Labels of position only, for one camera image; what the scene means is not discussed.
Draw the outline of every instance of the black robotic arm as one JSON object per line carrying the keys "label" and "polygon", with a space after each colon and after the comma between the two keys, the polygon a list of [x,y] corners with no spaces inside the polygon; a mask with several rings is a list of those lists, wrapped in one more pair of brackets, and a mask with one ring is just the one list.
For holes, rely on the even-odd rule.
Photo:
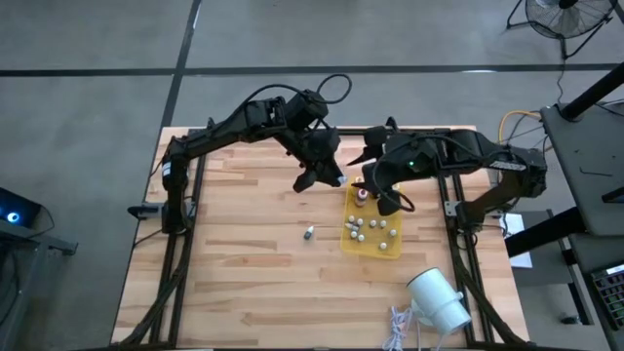
{"label": "black robotic arm", "polygon": [[[328,104],[335,101],[326,101],[318,93],[327,80],[317,92],[282,85],[264,87],[248,97],[224,121],[215,124],[211,119],[209,126],[199,133],[172,137],[162,160],[163,186],[167,190],[167,202],[162,209],[163,232],[182,233],[190,225],[183,201],[190,161],[237,141],[251,143],[274,137],[304,169],[292,186],[295,192],[307,189],[315,181],[334,187],[344,183],[346,178],[333,158],[340,144],[338,130],[323,120],[329,113]],[[295,90],[296,95],[288,103],[283,97],[251,100],[259,91],[274,87]]]}
{"label": "black robotic arm", "polygon": [[[483,223],[486,213],[509,210],[520,197],[536,197],[546,189],[546,163],[539,150],[496,144],[475,131],[400,132],[394,119],[389,118],[386,126],[365,132],[365,144],[362,156],[349,165],[376,159],[362,167],[364,182],[354,186],[379,197],[381,215],[414,211],[410,199],[393,190],[395,183],[467,175],[481,168],[501,171],[503,179],[479,199],[457,204],[455,211],[462,229],[474,228]],[[401,204],[402,198],[408,206]]]}

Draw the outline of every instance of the black stand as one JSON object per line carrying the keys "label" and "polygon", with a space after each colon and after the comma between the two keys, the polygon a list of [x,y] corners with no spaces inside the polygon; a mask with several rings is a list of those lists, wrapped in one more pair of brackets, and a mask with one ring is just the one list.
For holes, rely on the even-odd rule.
{"label": "black stand", "polygon": [[63,255],[73,255],[76,253],[78,244],[66,242],[46,234],[37,235],[37,232],[32,229],[9,224],[4,220],[0,220],[0,238],[10,242],[9,245],[15,245],[17,247],[16,250],[30,251],[32,254],[32,260],[28,268],[22,270],[15,267],[15,269],[18,269],[16,272],[17,277],[22,276],[23,278],[17,278],[21,281],[17,298],[6,321],[0,326],[0,351],[10,351],[15,349],[21,321],[26,313],[34,286],[38,281],[46,253],[48,250],[54,249],[59,250]]}
{"label": "black stand", "polygon": [[536,22],[536,21],[533,21],[533,20],[527,20],[527,21],[519,22],[519,23],[512,23],[511,22],[511,17],[516,13],[518,8],[520,7],[520,3],[522,3],[522,2],[523,2],[523,0],[518,0],[518,3],[514,7],[514,10],[512,10],[511,14],[509,14],[509,17],[507,18],[507,29],[511,29],[511,28],[519,27],[519,26],[524,26],[524,25],[527,25],[527,24],[537,25],[537,26],[543,28],[544,30],[552,33],[552,35],[553,35],[553,37],[555,39],[559,40],[561,53],[562,53],[562,59],[563,60],[569,59],[569,58],[573,57],[574,55],[576,55],[581,49],[583,49],[585,44],[587,44],[587,42],[589,42],[589,40],[592,39],[592,37],[594,35],[596,35],[596,33],[603,27],[603,25],[605,25],[606,23],[609,23],[609,21],[611,20],[611,17],[607,17],[606,19],[604,19],[598,26],[596,26],[596,28],[583,41],[583,43],[581,43],[581,45],[578,48],[576,48],[576,50],[574,50],[571,54],[568,54],[567,53],[566,39],[564,38],[564,36],[559,34],[559,33],[555,33],[554,31],[552,31],[550,28],[548,28],[547,26],[543,25],[542,23],[539,23],[539,22]]}

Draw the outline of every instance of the concrete floor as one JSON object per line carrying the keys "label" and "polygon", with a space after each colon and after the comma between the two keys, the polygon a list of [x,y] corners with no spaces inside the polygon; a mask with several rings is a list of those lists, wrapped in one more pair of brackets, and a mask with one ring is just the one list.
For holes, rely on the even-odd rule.
{"label": "concrete floor", "polygon": [[[514,4],[204,0],[187,66],[559,63],[556,41],[530,28],[503,30]],[[0,0],[0,70],[174,68],[190,7],[191,0]],[[623,34],[624,24],[616,18],[569,62],[623,60]],[[604,74],[567,72],[563,101]],[[185,77],[172,125],[203,126],[209,116],[221,120],[267,83],[315,88],[323,76]],[[365,126],[392,115],[404,125],[476,125],[496,138],[505,112],[554,103],[558,76],[553,71],[354,74],[352,95],[331,107],[328,121]],[[75,256],[50,257],[20,350],[108,342],[137,225],[126,208],[141,201],[171,84],[171,77],[0,78],[0,157],[12,166],[0,174],[0,185],[45,204],[57,223],[51,234],[80,242]],[[336,81],[324,94],[337,96],[342,88]],[[624,98],[624,90],[609,98]],[[535,125],[527,120],[520,131]],[[535,132],[516,144],[531,147],[542,137]],[[522,200],[519,210],[557,213],[572,206],[556,155],[549,153],[547,160],[548,190]],[[557,311],[543,308],[548,302],[540,296],[557,298],[557,289],[521,288],[531,340],[604,349],[603,341],[594,342],[578,326],[558,324],[558,314],[573,309],[569,303]]]}

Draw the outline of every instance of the white light fixture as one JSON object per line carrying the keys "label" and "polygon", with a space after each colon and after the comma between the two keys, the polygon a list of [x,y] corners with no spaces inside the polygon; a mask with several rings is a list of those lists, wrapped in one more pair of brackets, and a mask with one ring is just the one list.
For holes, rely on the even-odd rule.
{"label": "white light fixture", "polygon": [[461,330],[471,322],[459,302],[464,296],[456,292],[437,267],[415,276],[408,283],[411,310],[419,323],[435,327],[442,338]]}

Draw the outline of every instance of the wooden table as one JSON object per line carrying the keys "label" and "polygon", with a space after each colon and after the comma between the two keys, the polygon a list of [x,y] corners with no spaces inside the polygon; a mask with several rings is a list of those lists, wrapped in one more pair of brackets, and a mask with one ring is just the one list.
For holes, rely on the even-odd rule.
{"label": "wooden table", "polygon": [[[171,136],[187,130],[163,130],[154,165]],[[335,157],[338,165],[345,165],[361,153],[363,141],[360,136],[341,139]],[[390,335],[390,307],[410,305],[406,282],[412,277],[437,266],[454,285],[437,180],[402,183],[416,211],[403,214],[401,257],[380,260],[340,250],[345,189],[316,184],[296,194],[292,186],[301,173],[297,165],[274,140],[237,143],[208,156],[178,347],[378,348]],[[361,169],[344,167],[343,171],[355,176]],[[462,181],[468,200],[489,188],[485,171],[463,176]],[[453,194],[450,181],[448,188]],[[165,199],[157,173],[150,180],[147,201]],[[305,241],[303,233],[310,225],[315,233]],[[144,221],[136,238],[159,227],[160,219]],[[128,335],[153,302],[166,242],[165,235],[158,235],[134,250],[112,341]],[[512,330],[527,339],[498,229],[479,234],[477,253],[487,298]],[[477,340],[483,340],[476,304],[471,302]],[[166,309],[164,335],[168,313]],[[423,329],[423,347],[437,341],[435,330]],[[444,342],[445,346],[464,344],[463,332]],[[404,347],[415,345],[412,326]]]}

